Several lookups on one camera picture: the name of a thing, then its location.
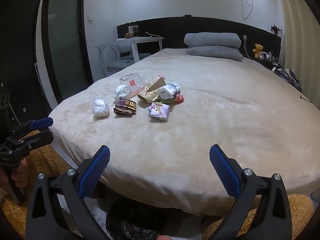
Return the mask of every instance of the curtain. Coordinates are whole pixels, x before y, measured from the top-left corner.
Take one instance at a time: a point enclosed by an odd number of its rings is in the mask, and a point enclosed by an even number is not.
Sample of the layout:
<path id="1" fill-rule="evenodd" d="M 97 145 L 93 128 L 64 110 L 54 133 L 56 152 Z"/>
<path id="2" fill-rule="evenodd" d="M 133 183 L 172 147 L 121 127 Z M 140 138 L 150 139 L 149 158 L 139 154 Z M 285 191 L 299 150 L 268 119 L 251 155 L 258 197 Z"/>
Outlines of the curtain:
<path id="1" fill-rule="evenodd" d="M 304 0 L 280 0 L 284 33 L 279 62 L 301 80 L 302 93 L 320 109 L 320 25 Z"/>

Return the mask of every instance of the floor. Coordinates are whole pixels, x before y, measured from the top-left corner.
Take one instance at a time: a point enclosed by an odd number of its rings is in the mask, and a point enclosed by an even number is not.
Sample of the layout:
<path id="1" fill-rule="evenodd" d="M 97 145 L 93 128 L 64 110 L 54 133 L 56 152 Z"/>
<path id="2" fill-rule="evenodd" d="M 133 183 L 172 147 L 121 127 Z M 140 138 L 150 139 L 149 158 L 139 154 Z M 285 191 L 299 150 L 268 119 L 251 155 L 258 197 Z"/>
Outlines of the floor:
<path id="1" fill-rule="evenodd" d="M 56 152 L 64 158 L 67 163 L 73 167 L 77 168 L 77 165 L 72 161 L 72 159 L 61 149 L 58 143 L 53 143 L 53 148 Z M 88 209 L 91 214 L 105 231 L 105 233 L 110 237 L 109 233 L 106 230 L 106 216 L 107 211 L 110 208 L 111 204 L 120 197 L 120 195 L 111 189 L 106 187 L 106 197 L 100 199 L 91 199 L 84 198 Z M 67 203 L 62 195 L 58 196 L 61 207 L 69 212 Z M 167 226 L 165 234 L 170 236 L 173 240 L 182 240 L 182 239 L 194 239 L 201 240 L 202 228 L 204 225 L 201 225 L 201 219 L 203 217 L 197 217 L 194 215 L 187 214 L 185 212 L 176 210 L 176 209 L 165 209 L 165 215 L 167 217 Z M 70 228 L 74 228 L 75 224 L 71 215 L 68 213 L 65 214 L 66 219 Z"/>

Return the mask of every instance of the bed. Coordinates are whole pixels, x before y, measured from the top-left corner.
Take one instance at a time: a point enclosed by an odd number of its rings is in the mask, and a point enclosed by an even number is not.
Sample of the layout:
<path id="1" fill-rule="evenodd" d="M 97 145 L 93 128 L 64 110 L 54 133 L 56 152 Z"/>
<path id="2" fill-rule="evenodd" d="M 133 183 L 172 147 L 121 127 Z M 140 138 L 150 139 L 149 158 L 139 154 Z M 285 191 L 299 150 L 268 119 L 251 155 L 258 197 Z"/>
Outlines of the bed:
<path id="1" fill-rule="evenodd" d="M 167 122 L 150 118 L 149 104 L 137 97 L 136 115 L 115 115 L 112 93 L 129 73 L 147 81 L 163 74 L 181 86 L 185 101 L 171 107 Z M 95 95 L 109 103 L 109 117 L 93 117 Z M 50 114 L 51 131 L 78 164 L 107 145 L 111 159 L 101 181 L 128 198 L 221 215 L 234 199 L 209 161 L 213 144 L 259 176 L 279 173 L 288 193 L 309 194 L 320 186 L 320 111 L 300 96 L 255 61 L 163 49 L 64 100 Z"/>

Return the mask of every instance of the blue textured pad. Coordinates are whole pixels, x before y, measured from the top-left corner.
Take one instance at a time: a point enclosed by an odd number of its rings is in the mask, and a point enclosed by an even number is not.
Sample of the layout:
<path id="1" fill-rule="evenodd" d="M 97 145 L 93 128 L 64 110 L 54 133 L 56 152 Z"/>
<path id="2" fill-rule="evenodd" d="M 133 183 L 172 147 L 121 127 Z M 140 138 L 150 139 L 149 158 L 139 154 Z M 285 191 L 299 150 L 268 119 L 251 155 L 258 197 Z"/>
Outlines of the blue textured pad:
<path id="1" fill-rule="evenodd" d="M 84 198 L 91 195 L 109 161 L 110 150 L 105 146 L 80 178 L 78 191 L 80 197 Z"/>
<path id="2" fill-rule="evenodd" d="M 49 126 L 53 125 L 53 119 L 51 117 L 48 118 L 44 118 L 38 121 L 33 121 L 30 126 L 29 129 L 31 131 L 36 131 L 39 129 L 43 129 L 43 128 L 47 128 Z"/>
<path id="3" fill-rule="evenodd" d="M 210 148 L 209 157 L 228 195 L 237 199 L 241 194 L 240 181 L 215 145 Z"/>

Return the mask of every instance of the red label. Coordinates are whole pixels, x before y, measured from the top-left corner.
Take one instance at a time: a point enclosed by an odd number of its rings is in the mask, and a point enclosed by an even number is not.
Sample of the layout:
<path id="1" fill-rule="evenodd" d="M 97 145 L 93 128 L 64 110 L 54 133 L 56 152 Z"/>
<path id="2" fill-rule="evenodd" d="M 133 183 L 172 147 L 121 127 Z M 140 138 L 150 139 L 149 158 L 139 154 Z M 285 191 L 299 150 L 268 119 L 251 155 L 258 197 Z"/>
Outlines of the red label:
<path id="1" fill-rule="evenodd" d="M 136 85 L 135 82 L 134 82 L 134 80 L 130 80 L 130 81 L 129 81 L 129 84 L 130 84 L 130 86 L 132 86 L 132 87 Z"/>

